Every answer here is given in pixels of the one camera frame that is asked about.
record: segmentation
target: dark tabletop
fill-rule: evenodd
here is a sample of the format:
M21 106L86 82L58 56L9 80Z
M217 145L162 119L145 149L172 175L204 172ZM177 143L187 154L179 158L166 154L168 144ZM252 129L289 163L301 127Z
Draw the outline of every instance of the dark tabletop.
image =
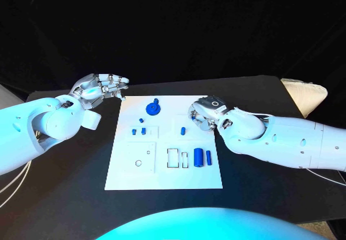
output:
M28 100L68 92L35 92ZM230 108L303 117L282 81L273 76L135 85L125 94L215 95ZM77 135L32 161L24 185L0 209L5 239L94 239L141 217L192 207L243 209L293 223L346 218L344 186L305 169L233 153L220 133L215 143L224 189L106 191L120 106L117 98L106 99L94 110L103 116L97 130L81 127ZM0 176L4 186L19 172L21 169ZM342 180L335 170L319 173Z

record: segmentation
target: white paper sheet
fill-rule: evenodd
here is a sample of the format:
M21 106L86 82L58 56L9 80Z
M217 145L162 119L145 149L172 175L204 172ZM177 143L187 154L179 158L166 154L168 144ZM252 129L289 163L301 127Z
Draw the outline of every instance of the white paper sheet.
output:
M119 114L106 190L223 189L215 134L203 131L188 118L188 109L203 97L126 97ZM155 98L159 99L161 113L151 116L146 107ZM187 128L185 135L181 134L182 127ZM204 167L194 166L195 148L204 149ZM168 167L168 149L178 149L179 167ZM207 163L208 150L211 166ZM184 168L182 153L188 153L188 168Z

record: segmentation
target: sticker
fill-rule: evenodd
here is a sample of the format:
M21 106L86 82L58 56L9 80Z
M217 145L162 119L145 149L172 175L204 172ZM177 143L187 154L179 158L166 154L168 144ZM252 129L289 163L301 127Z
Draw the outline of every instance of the sticker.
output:
M217 108L214 112L220 114L226 109L227 109L227 105L223 105L221 107Z

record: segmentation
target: black curtain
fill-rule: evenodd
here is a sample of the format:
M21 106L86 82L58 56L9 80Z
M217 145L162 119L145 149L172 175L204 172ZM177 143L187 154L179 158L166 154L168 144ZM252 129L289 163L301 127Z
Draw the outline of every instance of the black curtain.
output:
M328 88L311 119L346 127L345 14L344 1L4 0L0 84L25 99L90 73L132 84L273 75Z

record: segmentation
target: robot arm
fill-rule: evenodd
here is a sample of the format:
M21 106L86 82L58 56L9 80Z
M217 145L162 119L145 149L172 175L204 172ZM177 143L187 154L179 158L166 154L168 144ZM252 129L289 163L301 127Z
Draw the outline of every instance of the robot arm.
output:
M290 168L346 171L345 129L301 118L230 110L211 96L192 104L190 118L203 130L218 129L237 154Z
M122 89L129 79L113 74L90 74L68 95L42 98L0 110L0 175L42 155L79 133L81 126L96 130L102 115L96 108L104 98L126 100Z

